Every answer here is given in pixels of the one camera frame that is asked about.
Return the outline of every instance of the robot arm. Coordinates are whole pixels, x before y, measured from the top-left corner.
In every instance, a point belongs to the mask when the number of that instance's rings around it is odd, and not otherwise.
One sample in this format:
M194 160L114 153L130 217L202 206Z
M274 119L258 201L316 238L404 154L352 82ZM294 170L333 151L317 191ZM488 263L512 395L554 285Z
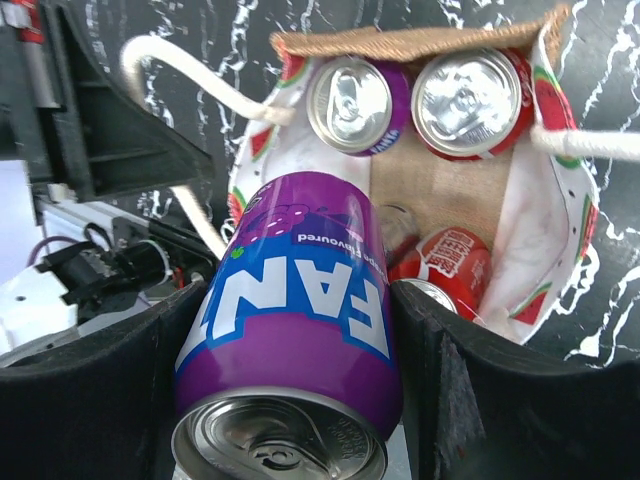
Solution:
M35 195L89 202L212 178L209 155L140 108L94 58L67 0L0 0L0 160Z
M170 275L166 252L152 240L117 252L82 242L48 255L0 287L0 359L97 315L126 310L140 291Z

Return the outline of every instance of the rope handle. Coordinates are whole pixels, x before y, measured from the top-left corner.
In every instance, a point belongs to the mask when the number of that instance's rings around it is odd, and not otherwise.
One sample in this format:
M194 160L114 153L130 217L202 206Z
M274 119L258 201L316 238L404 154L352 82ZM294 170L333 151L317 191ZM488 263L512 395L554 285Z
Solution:
M160 60L175 68L220 103L245 118L276 125L290 125L293 121L296 112L294 108L273 107L245 97L200 60L156 35L134 37L120 52L120 69L129 95L145 109L142 62L147 58Z
M531 128L536 149L565 157L604 157L640 162L640 133Z

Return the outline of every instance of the red and white can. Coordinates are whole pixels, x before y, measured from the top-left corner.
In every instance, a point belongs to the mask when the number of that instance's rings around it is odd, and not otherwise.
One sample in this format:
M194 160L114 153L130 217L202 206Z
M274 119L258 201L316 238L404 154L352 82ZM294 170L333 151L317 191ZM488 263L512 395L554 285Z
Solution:
M11 0L11 3L24 8L23 11L14 11L16 23L22 24L20 28L20 40L26 43L44 43L42 24L38 14L36 0Z
M423 239L389 272L390 282L418 280L411 283L468 320L476 317L490 277L489 249L477 235L461 227Z
M439 157L491 158L533 123L531 66L517 49L436 57L416 80L411 114L423 142Z

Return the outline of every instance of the purple can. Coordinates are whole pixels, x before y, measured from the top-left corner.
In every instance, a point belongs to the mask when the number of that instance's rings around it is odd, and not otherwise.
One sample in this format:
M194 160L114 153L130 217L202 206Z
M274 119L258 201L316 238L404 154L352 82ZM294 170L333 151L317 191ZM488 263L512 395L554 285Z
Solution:
M251 199L176 361L193 479L379 480L402 413L369 199L317 172Z
M343 153L384 152L411 117L409 80L398 63L335 58L311 80L307 115L318 137Z

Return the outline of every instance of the watermelon pattern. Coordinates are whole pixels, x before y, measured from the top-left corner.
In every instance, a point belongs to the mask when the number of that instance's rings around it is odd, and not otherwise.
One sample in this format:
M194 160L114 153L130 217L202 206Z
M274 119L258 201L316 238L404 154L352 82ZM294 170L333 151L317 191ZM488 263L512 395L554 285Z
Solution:
M229 196L227 197L227 206L229 207L231 218L233 218L233 223L238 225L240 217L242 217L242 212L244 212L244 209L247 206L247 202L244 200L242 193L237 187L234 187L233 191L229 193Z
M598 222L598 208L593 204L589 195L584 197L584 206L582 208L582 225L580 226L580 243L576 252L576 263L582 262L587 249L591 244L591 238L596 230Z
M287 87L292 83L295 83L296 81L298 81L298 79L307 70L308 66L309 66L308 58L286 54L284 58L284 67L282 69L282 75L278 80L278 88Z
M533 70L533 88L536 102L542 114L542 123L548 130L575 129L576 122L571 113L571 106L567 97L562 93L556 77L541 66ZM581 163L581 158L555 156L554 159L564 168L574 170Z
M251 136L249 143L251 145L251 161L253 163L257 162L269 149L274 138L275 129L274 126L271 126Z
M518 320L519 322L526 323L527 325L534 325L550 288L551 282L545 283L538 288L538 290L533 292L533 294L525 300L524 304L520 308L511 314L511 318Z

